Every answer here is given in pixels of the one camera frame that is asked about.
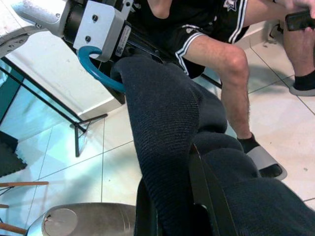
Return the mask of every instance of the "white wall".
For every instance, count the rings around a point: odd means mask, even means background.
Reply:
[[[30,36],[7,58],[82,118],[95,117],[120,106],[84,70],[68,46],[49,32]]]

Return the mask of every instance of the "screw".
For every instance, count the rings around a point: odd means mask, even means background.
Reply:
[[[98,20],[98,16],[93,15],[93,16],[92,16],[92,20],[93,20],[94,22],[96,22],[96,21]]]
[[[88,43],[88,42],[90,42],[90,40],[91,40],[91,37],[90,36],[85,36],[85,41]]]

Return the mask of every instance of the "black sock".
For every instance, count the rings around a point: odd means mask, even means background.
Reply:
[[[260,146],[256,141],[254,134],[249,139],[237,139],[243,146],[244,152],[248,153],[253,148]],[[282,174],[282,169],[278,164],[259,170],[262,177],[277,177]]]
[[[300,91],[315,89],[315,70],[305,76],[295,76],[293,87]]]

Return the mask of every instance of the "black metal frame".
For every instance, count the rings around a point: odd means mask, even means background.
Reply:
[[[2,58],[2,60],[7,63],[12,69],[16,70],[18,73],[20,73],[25,79],[30,81],[34,86],[36,86],[38,89],[40,89],[42,92],[44,92],[49,98],[51,98],[54,102],[56,102],[58,105],[60,105],[62,108],[64,108],[67,112],[72,114],[79,122],[74,121],[72,118],[67,116],[62,111],[58,110],[55,106],[50,104],[48,101],[46,101],[42,96],[38,95],[36,92],[34,92],[31,88],[29,88],[27,85],[25,85],[23,82],[20,82],[17,78],[15,78],[13,75],[11,75],[9,72],[4,70],[2,67],[0,67],[0,71],[2,71],[4,74],[6,74],[9,78],[17,82],[20,86],[24,87],[26,90],[28,90],[31,94],[33,94],[35,97],[37,97],[40,101],[45,103],[47,106],[49,106],[51,109],[53,109],[55,112],[57,112],[60,116],[62,116],[64,119],[69,121],[74,126],[74,138],[75,138],[75,156],[80,156],[80,148],[79,148],[79,130],[82,131],[84,134],[88,129],[83,128],[81,125],[85,123],[91,123],[94,120],[98,120],[101,118],[105,118],[108,115],[102,114],[100,116],[90,118],[87,120],[82,120],[80,117],[77,116],[77,114],[71,110],[69,107],[67,107],[65,104],[63,104],[59,99],[57,99],[54,95],[52,95],[49,91],[47,91],[44,87],[42,87],[40,84],[38,84],[36,81],[34,81],[29,75],[27,75],[24,71],[22,71],[20,68],[18,68],[15,64],[13,64],[10,60],[7,58]]]

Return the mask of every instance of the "person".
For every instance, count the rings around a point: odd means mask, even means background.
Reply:
[[[205,219],[194,209],[192,145],[205,161],[205,172],[211,168],[218,179],[239,236],[315,235],[315,212],[279,180],[260,176],[240,143],[225,134],[221,101],[180,67],[140,52],[119,60],[111,78],[126,88],[137,158],[163,235],[211,235],[200,230],[207,228]],[[142,236],[138,229],[135,235]]]
[[[227,118],[247,153],[264,177],[285,177],[285,170],[255,140],[249,127],[249,67],[245,52],[233,45],[250,25],[284,20],[289,12],[304,7],[314,13],[314,0],[139,0],[139,17],[150,38],[171,52],[191,78],[204,67],[216,71],[222,81],[221,100]],[[313,48],[315,32],[288,32],[284,49],[295,71],[290,91],[315,95]]]

